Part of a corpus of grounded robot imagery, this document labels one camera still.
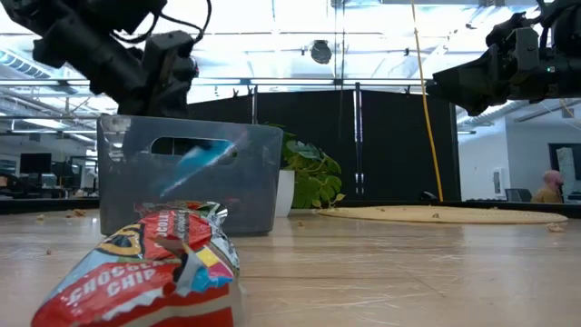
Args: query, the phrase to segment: potted plant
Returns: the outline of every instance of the potted plant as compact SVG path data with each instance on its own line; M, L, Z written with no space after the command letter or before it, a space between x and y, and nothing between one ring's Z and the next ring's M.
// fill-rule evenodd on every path
M284 129L283 125L268 125ZM296 137L286 131L282 137L285 165L279 173L276 217L287 217L291 208L332 208L345 197L340 193L340 165L321 149L297 141Z
M340 193L340 165L313 144L289 140L282 151L286 171L293 171L294 193L292 207L332 208L345 198Z

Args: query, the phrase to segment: person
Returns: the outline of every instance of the person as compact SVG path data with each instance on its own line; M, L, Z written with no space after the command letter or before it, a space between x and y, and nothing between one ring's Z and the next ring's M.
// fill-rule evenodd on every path
M533 196L531 203L563 203L560 187L563 185L563 176L558 171L548 171L543 174L545 185Z

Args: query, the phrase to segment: computer monitor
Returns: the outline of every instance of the computer monitor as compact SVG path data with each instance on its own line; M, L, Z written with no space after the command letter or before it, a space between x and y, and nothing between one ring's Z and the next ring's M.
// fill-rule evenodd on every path
M20 154L20 173L51 173L51 154Z
M67 163L53 163L52 172L56 178L74 177L73 167Z

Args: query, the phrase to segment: green plant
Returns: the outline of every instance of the green plant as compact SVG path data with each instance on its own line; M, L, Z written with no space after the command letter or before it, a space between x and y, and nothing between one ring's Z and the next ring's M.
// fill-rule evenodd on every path
M340 165L313 144L288 140L283 145L285 170L295 171L293 208L332 208L345 198L340 193Z

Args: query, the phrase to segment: chip bag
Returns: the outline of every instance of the chip bag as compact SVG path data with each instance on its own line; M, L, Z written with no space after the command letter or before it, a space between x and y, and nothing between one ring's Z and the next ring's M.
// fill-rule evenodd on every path
M90 251L32 326L241 326L239 261L217 203L145 205Z

